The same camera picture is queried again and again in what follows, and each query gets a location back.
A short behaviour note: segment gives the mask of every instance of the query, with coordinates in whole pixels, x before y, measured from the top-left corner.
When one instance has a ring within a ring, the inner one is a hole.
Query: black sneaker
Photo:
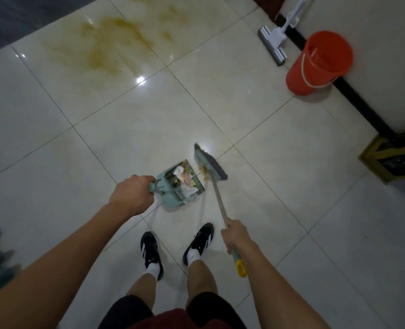
[[[215,227],[213,227],[212,223],[204,224],[203,227],[200,228],[198,233],[195,236],[195,239],[192,243],[187,247],[186,251],[183,255],[183,263],[187,265],[187,253],[189,249],[195,248],[200,252],[200,255],[203,254],[203,251],[210,245],[213,240],[213,234],[215,233]]]
[[[158,253],[158,245],[154,233],[145,232],[145,234],[143,234],[140,240],[140,250],[143,258],[145,259],[146,269],[151,263],[158,263],[160,265],[160,273],[157,277],[157,281],[159,281],[163,277],[164,271],[160,260],[160,254]]]

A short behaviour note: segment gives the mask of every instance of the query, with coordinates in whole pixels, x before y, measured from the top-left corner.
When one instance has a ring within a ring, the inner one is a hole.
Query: black shorts
[[[232,329],[246,329],[233,307],[213,292],[203,292],[195,296],[186,312],[198,327],[205,326],[210,320],[218,319],[227,323]],[[154,314],[142,299],[136,296],[125,296],[112,305],[100,323],[99,329],[127,329],[153,316]]]

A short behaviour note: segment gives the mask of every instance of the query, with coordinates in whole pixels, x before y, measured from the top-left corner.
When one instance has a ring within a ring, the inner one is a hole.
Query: person
[[[55,328],[114,233],[153,204],[149,183],[154,181],[152,176],[133,175],[119,183],[90,221],[1,289],[0,329]],[[238,220],[228,220],[228,225],[221,235],[228,253],[235,248],[244,260],[261,327],[329,328],[265,258],[247,228]],[[213,225],[205,224],[184,252],[182,260],[189,266],[186,309],[154,316],[156,283],[164,270],[156,238],[146,232],[140,243],[146,273],[111,307],[99,329],[245,328],[233,307],[218,296],[215,279],[200,259],[213,236]]]

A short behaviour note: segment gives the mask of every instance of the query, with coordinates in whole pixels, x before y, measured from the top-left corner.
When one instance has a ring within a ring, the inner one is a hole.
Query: black baseboard
[[[275,23],[282,27],[285,24],[285,17],[277,15]],[[297,31],[296,28],[288,26],[286,36],[300,49],[303,50],[306,39]],[[403,138],[397,136],[384,120],[361,98],[361,96],[345,81],[343,77],[337,78],[333,85],[342,93],[343,96],[361,113],[361,115],[372,125],[379,135],[388,138],[396,147],[405,146]]]

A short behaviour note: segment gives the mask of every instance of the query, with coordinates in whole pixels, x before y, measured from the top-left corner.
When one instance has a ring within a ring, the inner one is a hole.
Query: forearm
[[[244,260],[262,329],[329,329],[254,242],[238,250]]]
[[[0,329],[56,327],[125,216],[127,210],[119,205],[105,205],[5,286],[0,291]]]

